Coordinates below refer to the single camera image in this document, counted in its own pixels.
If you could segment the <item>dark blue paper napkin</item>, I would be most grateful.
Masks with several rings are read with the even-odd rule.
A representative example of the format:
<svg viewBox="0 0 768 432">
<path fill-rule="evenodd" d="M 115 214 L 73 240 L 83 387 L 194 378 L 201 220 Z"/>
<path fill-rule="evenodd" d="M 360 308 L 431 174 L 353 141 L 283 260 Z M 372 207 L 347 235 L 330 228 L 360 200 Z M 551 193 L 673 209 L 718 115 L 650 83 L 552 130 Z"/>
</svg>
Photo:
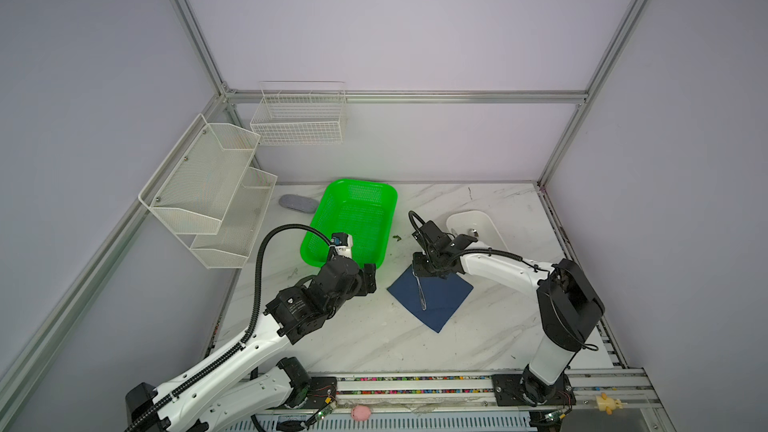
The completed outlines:
<svg viewBox="0 0 768 432">
<path fill-rule="evenodd" d="M 474 287 L 458 275 L 446 279 L 421 278 L 428 307 L 422 311 L 412 267 L 408 267 L 387 289 L 413 317 L 435 333 L 440 333 Z"/>
</svg>

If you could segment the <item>green plastic basket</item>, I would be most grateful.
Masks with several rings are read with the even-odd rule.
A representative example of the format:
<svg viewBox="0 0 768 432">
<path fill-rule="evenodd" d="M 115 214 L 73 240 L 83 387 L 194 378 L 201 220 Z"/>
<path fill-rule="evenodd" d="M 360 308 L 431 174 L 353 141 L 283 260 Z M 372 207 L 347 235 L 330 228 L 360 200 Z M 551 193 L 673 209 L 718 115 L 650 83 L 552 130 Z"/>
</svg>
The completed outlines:
<svg viewBox="0 0 768 432">
<path fill-rule="evenodd" d="M 310 226 L 326 237 L 346 233 L 353 239 L 352 258 L 381 267 L 386 255 L 398 200 L 386 183 L 341 179 L 330 183 Z"/>
</svg>

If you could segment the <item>silver fork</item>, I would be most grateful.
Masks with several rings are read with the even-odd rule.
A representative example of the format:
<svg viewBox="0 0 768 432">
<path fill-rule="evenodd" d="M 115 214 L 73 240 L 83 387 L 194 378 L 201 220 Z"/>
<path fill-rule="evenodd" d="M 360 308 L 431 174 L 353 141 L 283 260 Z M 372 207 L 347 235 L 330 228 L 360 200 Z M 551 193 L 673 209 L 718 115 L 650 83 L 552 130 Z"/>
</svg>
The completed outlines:
<svg viewBox="0 0 768 432">
<path fill-rule="evenodd" d="M 422 285 L 421 278 L 416 274 L 415 270 L 412 270 L 412 274 L 415 278 L 416 284 L 417 284 L 417 290 L 418 290 L 418 297 L 420 301 L 420 307 L 422 311 L 426 311 L 428 307 L 426 295 L 424 292 L 424 288 Z"/>
</svg>

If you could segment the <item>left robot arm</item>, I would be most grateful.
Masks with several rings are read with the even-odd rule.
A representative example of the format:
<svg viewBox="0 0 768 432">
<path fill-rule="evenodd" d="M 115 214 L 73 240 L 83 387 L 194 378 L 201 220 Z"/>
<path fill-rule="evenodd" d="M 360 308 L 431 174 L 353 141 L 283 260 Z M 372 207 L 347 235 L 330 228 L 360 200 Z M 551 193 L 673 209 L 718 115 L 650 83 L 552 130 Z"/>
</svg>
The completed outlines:
<svg viewBox="0 0 768 432">
<path fill-rule="evenodd" d="M 303 405 L 311 378 L 296 358 L 279 360 L 257 378 L 251 372 L 319 330 L 346 301 L 376 289 L 376 267 L 353 260 L 351 235 L 321 240 L 328 254 L 320 271 L 267 304 L 256 295 L 240 337 L 170 381 L 134 387 L 126 396 L 128 430 L 214 431 L 260 410 Z"/>
</svg>

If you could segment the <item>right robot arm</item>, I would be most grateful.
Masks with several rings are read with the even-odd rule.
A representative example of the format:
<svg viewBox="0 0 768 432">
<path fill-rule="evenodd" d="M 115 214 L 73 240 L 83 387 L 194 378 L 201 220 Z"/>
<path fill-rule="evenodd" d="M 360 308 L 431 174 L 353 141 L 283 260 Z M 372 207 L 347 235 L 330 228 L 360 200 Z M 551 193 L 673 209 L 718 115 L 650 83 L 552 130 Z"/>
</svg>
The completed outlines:
<svg viewBox="0 0 768 432">
<path fill-rule="evenodd" d="M 565 371 L 575 356 L 598 349 L 589 337 L 605 312 L 582 268 L 570 259 L 535 261 L 483 245 L 471 235 L 452 235 L 413 210 L 408 212 L 408 220 L 421 247 L 412 257 L 417 278 L 480 277 L 537 302 L 543 337 L 519 375 L 515 395 L 528 405 L 539 406 L 564 392 Z"/>
</svg>

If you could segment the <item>white rectangular tray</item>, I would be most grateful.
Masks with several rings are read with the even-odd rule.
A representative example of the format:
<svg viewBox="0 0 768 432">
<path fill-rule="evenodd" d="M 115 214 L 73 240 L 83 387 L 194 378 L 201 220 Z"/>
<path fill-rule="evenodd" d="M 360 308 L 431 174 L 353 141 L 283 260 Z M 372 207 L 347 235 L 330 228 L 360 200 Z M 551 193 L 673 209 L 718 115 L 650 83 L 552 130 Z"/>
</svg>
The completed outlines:
<svg viewBox="0 0 768 432">
<path fill-rule="evenodd" d="M 448 231 L 454 235 L 468 235 L 477 239 L 477 246 L 509 251 L 507 244 L 492 219 L 482 211 L 465 211 L 446 219 Z"/>
</svg>

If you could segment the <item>grey oval pouch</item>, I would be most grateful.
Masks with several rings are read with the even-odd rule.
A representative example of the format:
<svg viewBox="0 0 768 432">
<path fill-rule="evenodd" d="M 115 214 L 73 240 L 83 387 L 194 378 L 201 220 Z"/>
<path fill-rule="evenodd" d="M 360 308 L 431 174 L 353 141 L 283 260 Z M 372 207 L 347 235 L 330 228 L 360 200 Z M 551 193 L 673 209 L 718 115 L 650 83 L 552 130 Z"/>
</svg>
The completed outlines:
<svg viewBox="0 0 768 432">
<path fill-rule="evenodd" d="M 314 214 L 319 207 L 317 200 L 296 194 L 282 195 L 278 200 L 278 204 L 285 209 L 304 214 Z"/>
</svg>

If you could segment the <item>pink toy ball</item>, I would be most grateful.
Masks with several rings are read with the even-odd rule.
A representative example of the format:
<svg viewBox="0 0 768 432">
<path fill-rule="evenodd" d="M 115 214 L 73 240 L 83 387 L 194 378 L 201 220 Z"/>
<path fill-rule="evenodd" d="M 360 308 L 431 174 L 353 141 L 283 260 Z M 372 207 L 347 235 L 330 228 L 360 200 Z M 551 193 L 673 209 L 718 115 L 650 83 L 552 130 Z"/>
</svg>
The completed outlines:
<svg viewBox="0 0 768 432">
<path fill-rule="evenodd" d="M 351 409 L 350 416 L 356 422 L 365 422 L 371 418 L 372 410 L 368 406 L 359 404 Z"/>
</svg>

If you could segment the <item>white mesh two-tier shelf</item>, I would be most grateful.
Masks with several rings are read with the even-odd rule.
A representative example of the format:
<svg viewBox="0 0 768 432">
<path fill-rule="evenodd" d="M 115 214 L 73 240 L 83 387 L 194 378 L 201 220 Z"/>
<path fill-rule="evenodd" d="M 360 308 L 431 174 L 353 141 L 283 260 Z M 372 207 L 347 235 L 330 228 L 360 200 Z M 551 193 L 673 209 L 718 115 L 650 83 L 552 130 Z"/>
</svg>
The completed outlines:
<svg viewBox="0 0 768 432">
<path fill-rule="evenodd" d="M 138 201 L 207 269 L 241 269 L 277 184 L 256 166 L 260 136 L 198 115 Z"/>
</svg>

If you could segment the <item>yellow toy figure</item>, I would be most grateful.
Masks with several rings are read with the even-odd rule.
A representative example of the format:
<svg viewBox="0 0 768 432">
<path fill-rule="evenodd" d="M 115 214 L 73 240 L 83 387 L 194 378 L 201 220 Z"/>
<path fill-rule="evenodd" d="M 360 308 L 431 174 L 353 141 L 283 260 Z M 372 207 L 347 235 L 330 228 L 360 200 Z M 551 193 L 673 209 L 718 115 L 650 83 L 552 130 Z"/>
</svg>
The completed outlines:
<svg viewBox="0 0 768 432">
<path fill-rule="evenodd" d="M 604 412 L 607 415 L 612 415 L 616 410 L 623 410 L 625 404 L 616 398 L 608 396 L 606 393 L 601 393 L 595 397 L 598 410 Z"/>
</svg>

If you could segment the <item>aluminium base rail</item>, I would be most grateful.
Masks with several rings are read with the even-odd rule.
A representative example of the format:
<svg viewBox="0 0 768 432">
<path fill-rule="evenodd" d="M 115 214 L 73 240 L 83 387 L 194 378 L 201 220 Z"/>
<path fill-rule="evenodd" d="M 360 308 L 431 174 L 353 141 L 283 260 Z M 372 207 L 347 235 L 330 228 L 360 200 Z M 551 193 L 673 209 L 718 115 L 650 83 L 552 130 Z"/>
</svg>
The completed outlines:
<svg viewBox="0 0 768 432">
<path fill-rule="evenodd" d="M 566 413 L 576 409 L 598 410 L 595 397 L 606 393 L 620 399 L 625 404 L 624 409 L 642 410 L 649 428 L 657 431 L 674 428 L 650 380 L 640 369 L 568 369 L 565 371 L 566 390 L 539 406 L 528 405 L 515 395 L 521 373 L 515 370 L 505 373 L 310 376 L 310 394 L 303 405 L 274 408 L 315 410 L 335 402 L 343 407 L 359 404 L 422 407 L 425 410 L 474 406 L 520 410 L 536 407 L 539 411 Z"/>
</svg>

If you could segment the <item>aluminium frame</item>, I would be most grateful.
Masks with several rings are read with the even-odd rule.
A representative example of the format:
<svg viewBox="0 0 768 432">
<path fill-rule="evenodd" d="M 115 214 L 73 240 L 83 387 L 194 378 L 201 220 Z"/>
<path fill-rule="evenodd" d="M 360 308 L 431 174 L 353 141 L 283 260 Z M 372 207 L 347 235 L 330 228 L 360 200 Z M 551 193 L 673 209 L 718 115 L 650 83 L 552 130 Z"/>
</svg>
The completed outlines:
<svg viewBox="0 0 768 432">
<path fill-rule="evenodd" d="M 186 143 L 201 130 L 201 122 L 234 103 L 254 102 L 258 92 L 228 90 L 221 80 L 213 57 L 206 44 L 189 0 L 169 0 L 182 28 L 192 44 L 195 55 L 215 89 L 199 118 L 193 120 L 180 141 Z M 569 103 L 577 109 L 569 119 L 551 158 L 546 162 L 539 183 L 548 183 L 562 157 L 586 118 L 594 100 L 610 76 L 619 56 L 625 50 L 636 30 L 642 14 L 651 0 L 631 0 L 611 41 L 601 58 L 587 89 L 566 90 L 374 90 L 352 91 L 347 100 L 351 104 L 525 104 Z M 137 231 L 149 215 L 149 208 L 135 200 L 115 228 L 110 232 L 83 271 L 46 317 L 40 328 L 10 366 L 1 380 L 1 428 L 8 430 L 42 383 L 61 349 L 73 331 L 89 312 L 104 286 L 110 280 L 121 258 Z"/>
</svg>

